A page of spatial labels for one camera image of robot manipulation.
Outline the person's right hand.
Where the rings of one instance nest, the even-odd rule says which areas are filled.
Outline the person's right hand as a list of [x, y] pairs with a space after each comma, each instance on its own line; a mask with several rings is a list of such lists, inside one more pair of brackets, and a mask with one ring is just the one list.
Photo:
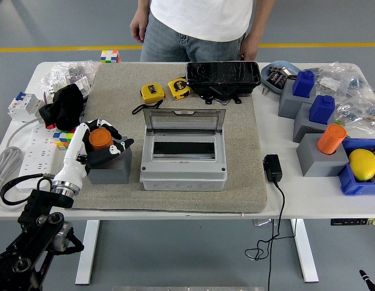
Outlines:
[[148, 25], [147, 15], [135, 15], [130, 24], [131, 36], [139, 43], [144, 42], [145, 32]]

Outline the person's left hand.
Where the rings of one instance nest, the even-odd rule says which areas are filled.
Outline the person's left hand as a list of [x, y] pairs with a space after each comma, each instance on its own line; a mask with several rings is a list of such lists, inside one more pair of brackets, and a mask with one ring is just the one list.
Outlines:
[[260, 40], [261, 35], [255, 32], [249, 32], [249, 34], [241, 42], [241, 60], [254, 61], [256, 59]]

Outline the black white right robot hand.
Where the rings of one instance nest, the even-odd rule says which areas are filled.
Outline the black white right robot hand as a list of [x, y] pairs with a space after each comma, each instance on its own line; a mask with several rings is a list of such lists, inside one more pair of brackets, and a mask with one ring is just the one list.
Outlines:
[[359, 273], [365, 284], [367, 285], [369, 291], [375, 291], [375, 283], [370, 279], [370, 277], [362, 269], [359, 270]]

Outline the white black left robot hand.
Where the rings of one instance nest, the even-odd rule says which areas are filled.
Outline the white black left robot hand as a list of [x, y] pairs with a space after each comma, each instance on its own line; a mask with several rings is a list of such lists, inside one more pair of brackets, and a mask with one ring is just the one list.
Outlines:
[[[94, 150], [89, 142], [89, 136], [97, 129], [105, 129], [111, 134], [112, 145]], [[78, 125], [66, 151], [63, 168], [55, 175], [52, 188], [68, 188], [78, 192], [82, 188], [82, 180], [88, 171], [98, 165], [117, 158], [130, 148], [134, 140], [122, 139], [119, 132], [106, 120], [95, 119]]]

